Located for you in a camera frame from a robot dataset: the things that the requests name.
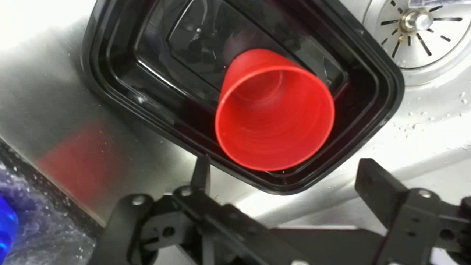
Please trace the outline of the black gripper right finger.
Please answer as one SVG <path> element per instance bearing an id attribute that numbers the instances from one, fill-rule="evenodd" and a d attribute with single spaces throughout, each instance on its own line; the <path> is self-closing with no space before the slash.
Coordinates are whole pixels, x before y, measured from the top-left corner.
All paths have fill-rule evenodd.
<path id="1" fill-rule="evenodd" d="M 471 265 L 469 198 L 443 202 L 427 189 L 407 189 L 374 159 L 360 159 L 355 190 L 387 230 L 375 265 L 431 265 L 434 249 Z"/>

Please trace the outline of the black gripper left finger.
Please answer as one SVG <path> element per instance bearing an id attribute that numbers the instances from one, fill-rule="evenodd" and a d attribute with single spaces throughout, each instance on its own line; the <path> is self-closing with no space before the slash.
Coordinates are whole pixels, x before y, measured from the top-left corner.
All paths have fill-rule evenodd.
<path id="1" fill-rule="evenodd" d="M 231 205 L 209 198 L 210 162 L 200 157 L 187 186 L 159 201 L 122 198 L 93 251 L 90 265 L 151 265 L 178 248 L 196 265 L 313 265 L 288 243 Z"/>

